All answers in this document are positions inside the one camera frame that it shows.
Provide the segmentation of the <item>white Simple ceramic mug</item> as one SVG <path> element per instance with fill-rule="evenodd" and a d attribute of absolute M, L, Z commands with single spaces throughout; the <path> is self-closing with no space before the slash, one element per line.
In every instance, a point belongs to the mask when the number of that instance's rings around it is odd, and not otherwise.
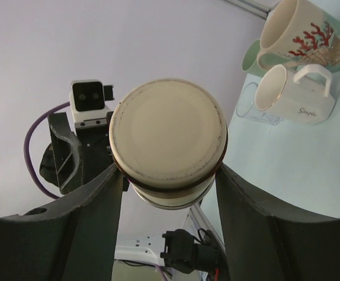
<path fill-rule="evenodd" d="M 257 110 L 282 119 L 313 125 L 330 116 L 332 73 L 319 64 L 298 71 L 278 64 L 261 79 L 254 98 Z"/>

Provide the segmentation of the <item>green tumbler cup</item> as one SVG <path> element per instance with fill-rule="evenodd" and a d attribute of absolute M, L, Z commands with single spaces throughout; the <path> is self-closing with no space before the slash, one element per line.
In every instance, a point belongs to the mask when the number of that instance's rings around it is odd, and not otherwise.
<path fill-rule="evenodd" d="M 248 48 L 246 54 L 244 55 L 244 59 L 242 62 L 242 70 L 247 73 L 258 77 L 263 77 L 266 73 L 258 64 L 257 64 L 257 55 L 260 51 L 260 41 L 254 41 L 250 47 Z"/>

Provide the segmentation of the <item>brown cream cup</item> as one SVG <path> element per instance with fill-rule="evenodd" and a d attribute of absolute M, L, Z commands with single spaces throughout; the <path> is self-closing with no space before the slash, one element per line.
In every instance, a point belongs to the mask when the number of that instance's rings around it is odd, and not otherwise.
<path fill-rule="evenodd" d="M 110 121 L 114 162 L 140 198 L 188 208 L 210 190 L 227 149 L 227 123 L 201 86 L 162 78 L 129 92 Z"/>

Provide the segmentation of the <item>cream painted ceramic mug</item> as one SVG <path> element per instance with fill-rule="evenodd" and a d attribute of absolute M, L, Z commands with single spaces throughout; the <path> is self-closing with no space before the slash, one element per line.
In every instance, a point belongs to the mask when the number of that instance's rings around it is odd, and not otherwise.
<path fill-rule="evenodd" d="M 340 20 L 310 1 L 281 1 L 260 36 L 257 64 L 298 67 L 319 64 L 340 71 Z"/>

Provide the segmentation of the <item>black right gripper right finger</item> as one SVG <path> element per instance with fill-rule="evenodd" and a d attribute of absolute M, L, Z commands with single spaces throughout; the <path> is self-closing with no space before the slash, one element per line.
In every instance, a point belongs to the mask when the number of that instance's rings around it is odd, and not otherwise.
<path fill-rule="evenodd" d="M 280 200 L 226 165 L 216 191 L 231 280 L 340 280 L 340 218 Z"/>

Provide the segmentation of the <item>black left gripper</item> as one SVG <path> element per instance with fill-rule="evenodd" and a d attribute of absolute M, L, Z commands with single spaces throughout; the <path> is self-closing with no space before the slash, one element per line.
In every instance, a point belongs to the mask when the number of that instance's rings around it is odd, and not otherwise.
<path fill-rule="evenodd" d="M 91 182 L 114 163 L 109 141 L 112 114 L 108 111 L 104 118 L 75 123 L 76 135 L 66 113 L 48 116 L 51 143 L 43 154 L 39 173 L 62 195 Z"/>

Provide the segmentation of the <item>clear glass cup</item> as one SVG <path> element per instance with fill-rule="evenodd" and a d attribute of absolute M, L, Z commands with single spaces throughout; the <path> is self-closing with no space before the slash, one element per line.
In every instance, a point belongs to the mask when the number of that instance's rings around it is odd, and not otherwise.
<path fill-rule="evenodd" d="M 236 115 L 239 118 L 245 118 L 251 121 L 278 125 L 283 119 L 257 109 L 254 103 L 257 87 L 257 83 L 249 83 L 242 89 L 235 109 Z"/>

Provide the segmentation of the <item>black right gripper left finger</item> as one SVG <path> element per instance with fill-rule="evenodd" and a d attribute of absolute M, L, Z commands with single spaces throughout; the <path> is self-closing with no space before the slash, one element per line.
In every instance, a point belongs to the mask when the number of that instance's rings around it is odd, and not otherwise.
<path fill-rule="evenodd" d="M 110 280 L 122 194 L 112 165 L 49 204 L 0 218 L 0 280 Z"/>

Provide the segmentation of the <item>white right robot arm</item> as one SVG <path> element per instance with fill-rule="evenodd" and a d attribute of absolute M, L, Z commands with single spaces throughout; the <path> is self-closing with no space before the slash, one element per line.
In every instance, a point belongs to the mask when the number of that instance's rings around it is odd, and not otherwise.
<path fill-rule="evenodd" d="M 220 280 L 340 280 L 340 218 L 280 200 L 227 166 L 216 191 L 225 250 L 168 231 L 167 266 L 218 270 Z M 110 166 L 49 204 L 0 218 L 0 280 L 110 280 L 122 193 Z"/>

